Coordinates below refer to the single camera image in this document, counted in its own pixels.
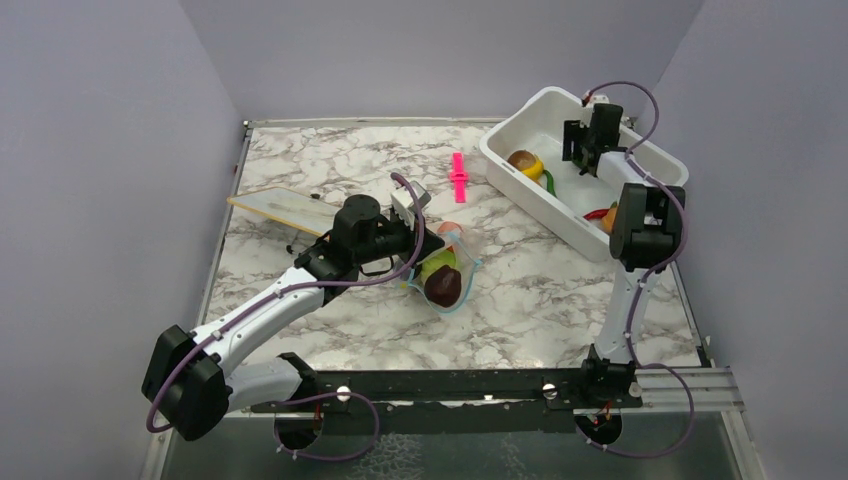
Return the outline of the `dark maroon plum toy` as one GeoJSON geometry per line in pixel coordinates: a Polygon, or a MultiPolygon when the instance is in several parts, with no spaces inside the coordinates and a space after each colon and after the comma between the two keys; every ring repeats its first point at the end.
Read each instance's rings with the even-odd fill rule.
{"type": "Polygon", "coordinates": [[[459,300],[462,293],[462,275],[456,269],[442,267],[425,281],[424,295],[431,303],[448,308],[459,300]]]}

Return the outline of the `clear zip top bag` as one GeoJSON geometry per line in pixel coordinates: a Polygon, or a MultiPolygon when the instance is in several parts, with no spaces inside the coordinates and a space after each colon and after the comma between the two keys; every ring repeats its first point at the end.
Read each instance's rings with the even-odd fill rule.
{"type": "Polygon", "coordinates": [[[468,226],[442,221],[435,227],[444,245],[397,281],[400,289],[417,292],[439,314],[458,310],[471,293],[482,266],[481,236],[468,226]]]}

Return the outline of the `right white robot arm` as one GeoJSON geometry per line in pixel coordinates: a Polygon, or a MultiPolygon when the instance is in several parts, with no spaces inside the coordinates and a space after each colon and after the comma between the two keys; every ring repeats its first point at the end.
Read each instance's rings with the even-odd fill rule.
{"type": "Polygon", "coordinates": [[[621,106],[585,100],[582,107],[582,119],[564,124],[563,157],[619,194],[609,233],[610,255],[618,263],[612,298],[576,383],[579,398],[600,407],[627,396],[635,380],[636,330],[650,289],[679,252],[685,191],[662,185],[621,146],[621,106]]]}

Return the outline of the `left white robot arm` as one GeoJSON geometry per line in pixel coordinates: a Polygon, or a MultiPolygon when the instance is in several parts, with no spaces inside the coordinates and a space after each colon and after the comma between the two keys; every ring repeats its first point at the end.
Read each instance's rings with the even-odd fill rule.
{"type": "Polygon", "coordinates": [[[280,401],[290,410],[313,401],[314,384],[286,358],[244,360],[294,321],[352,288],[376,286],[415,272],[444,247],[425,219],[429,193],[407,185],[384,214],[373,197],[348,197],[321,234],[269,287],[216,321],[187,331],[173,325],[156,340],[142,394],[146,428],[197,440],[234,410],[280,401]]]}

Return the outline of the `green cabbage toy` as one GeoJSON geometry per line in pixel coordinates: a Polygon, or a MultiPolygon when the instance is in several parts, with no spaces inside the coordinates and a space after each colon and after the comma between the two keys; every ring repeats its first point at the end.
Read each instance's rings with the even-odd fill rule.
{"type": "Polygon", "coordinates": [[[421,263],[420,276],[422,281],[425,282],[430,275],[436,273],[442,267],[457,269],[456,255],[451,248],[442,250],[421,263]]]}

